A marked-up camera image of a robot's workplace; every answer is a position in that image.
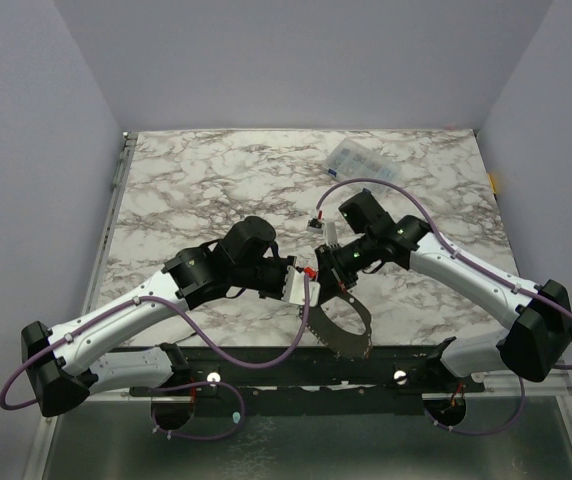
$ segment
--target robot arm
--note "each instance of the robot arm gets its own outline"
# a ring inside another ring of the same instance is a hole
[[[272,257],[265,257],[268,250]],[[275,231],[259,217],[235,224],[221,240],[181,250],[164,268],[130,292],[103,307],[51,329],[34,322],[22,330],[23,360],[65,339],[35,365],[28,376],[44,416],[76,407],[88,395],[118,388],[181,385],[190,380],[186,361],[176,345],[134,351],[117,348],[142,330],[174,315],[140,296],[161,297],[183,311],[226,296],[231,287],[257,290],[294,305],[304,304],[306,273],[294,267],[295,257],[280,258]],[[310,305],[317,304],[319,284],[309,283]],[[119,308],[106,319],[99,315]],[[84,325],[78,335],[73,332]]]
[[[557,282],[549,280],[542,287],[514,277],[447,240],[454,251],[450,253],[426,222],[410,215],[394,222],[368,192],[355,195],[339,210],[353,231],[362,236],[343,247],[334,242],[316,250],[318,263],[327,266],[326,271],[320,270],[320,303],[353,287],[357,272],[372,263],[394,262],[452,288],[501,325],[490,334],[445,340],[431,358],[433,367],[442,374],[465,377],[508,368],[527,380],[541,382],[572,341],[570,319],[522,293],[537,293],[570,310],[568,292]],[[483,275],[464,263],[460,254],[519,288],[510,289]]]
[[[466,265],[458,258],[461,250],[452,243],[455,253],[444,249],[423,220],[406,216],[394,222],[368,192],[342,204],[340,212],[353,231],[362,235],[340,246],[332,225],[326,226],[326,244],[315,251],[317,281],[310,283],[310,306],[317,306],[311,309],[314,318],[323,319],[321,305],[340,297],[348,298],[358,314],[362,318],[367,315],[370,321],[368,311],[356,299],[347,297],[347,290],[356,285],[357,273],[362,269],[377,261],[394,262],[449,286],[480,305],[501,325],[487,335],[442,342],[426,361],[426,369],[435,375],[436,384],[473,372],[506,368],[528,380],[542,381],[572,341],[570,319]],[[42,414],[61,414],[79,405],[88,395],[106,390],[190,383],[190,367],[176,345],[117,348],[136,333],[173,315],[161,305],[141,302],[140,296],[161,297],[188,311],[225,297],[231,287],[240,287],[257,290],[261,298],[302,305],[306,273],[295,268],[294,257],[279,257],[275,236],[268,222],[248,217],[235,224],[221,240],[181,250],[161,271],[92,313],[52,329],[40,322],[24,328],[25,361],[65,339],[27,370]],[[269,249],[273,255],[266,257]],[[510,277],[521,288],[570,308],[565,288],[556,282],[549,281],[540,287],[528,280],[512,278],[479,259],[476,261],[502,278]],[[118,307],[119,311],[94,323],[98,315]],[[309,319],[311,331],[314,331],[310,323],[313,317]],[[73,338],[72,332],[84,325],[89,327]],[[328,336],[320,339],[333,348],[328,340],[338,338],[339,331],[333,324],[325,330]],[[367,356],[369,346],[352,352]],[[335,350],[342,354],[340,348]]]

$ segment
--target small white object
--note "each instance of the small white object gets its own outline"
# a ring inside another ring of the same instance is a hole
[[[335,228],[335,222],[324,222],[322,224],[322,229],[324,230],[324,243],[329,247],[339,245],[337,240],[337,229]]]
[[[288,267],[282,302],[291,303],[293,305],[304,305],[304,275],[307,275],[307,273],[298,272],[297,269],[291,266]],[[308,282],[311,307],[317,306],[319,290],[320,285],[318,282],[313,282],[312,280]]]
[[[208,376],[206,377],[206,380],[207,380],[208,382],[218,383],[218,382],[221,382],[221,381],[222,381],[222,377],[221,377],[221,376],[219,375],[219,373],[217,373],[217,372],[210,372],[210,373],[208,374]]]
[[[486,372],[474,372],[470,374],[470,378],[473,379],[475,383],[482,383],[486,378]]]
[[[393,374],[393,380],[395,380],[397,385],[406,385],[406,382],[408,382],[408,375],[406,375],[406,372],[403,370],[397,370]]]

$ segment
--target marble tabletop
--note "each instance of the marble tabletop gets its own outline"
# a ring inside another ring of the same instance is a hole
[[[182,248],[223,237],[248,215],[261,216],[275,227],[280,254],[297,255],[298,265],[315,267],[313,249],[323,240],[306,231],[306,222],[317,199],[335,183],[323,162],[346,137],[399,165],[395,182],[424,203],[446,236],[517,273],[470,130],[145,132],[137,141],[99,305],[131,290]],[[324,204],[325,218],[337,220],[342,244],[355,236],[337,207],[354,193],[344,187]],[[419,215],[395,192],[376,197],[393,219]],[[372,313],[375,345],[436,344],[498,326],[449,288],[396,265],[360,277],[352,293]],[[359,331],[359,320],[345,304],[332,302],[328,307],[338,325]],[[297,307],[260,300],[255,292],[208,303],[190,315],[216,343],[229,346],[286,346],[299,326]],[[198,337],[186,339],[191,332],[174,317],[128,344],[203,344]],[[317,344],[306,332],[301,345]]]

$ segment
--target lavender wall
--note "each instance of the lavender wall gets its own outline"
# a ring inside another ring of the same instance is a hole
[[[0,388],[24,325],[79,312],[122,140],[52,2],[0,0]],[[0,480],[21,478],[36,419],[0,410]]]
[[[522,273],[561,281],[572,302],[572,1],[553,3],[479,144]]]
[[[55,0],[124,129],[481,127],[550,0]]]

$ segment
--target screw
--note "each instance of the screw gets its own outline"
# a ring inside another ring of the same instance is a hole
[[[395,380],[397,385],[406,385],[406,382],[408,382],[408,375],[406,375],[406,372],[403,370],[397,370],[393,374],[393,380]]]

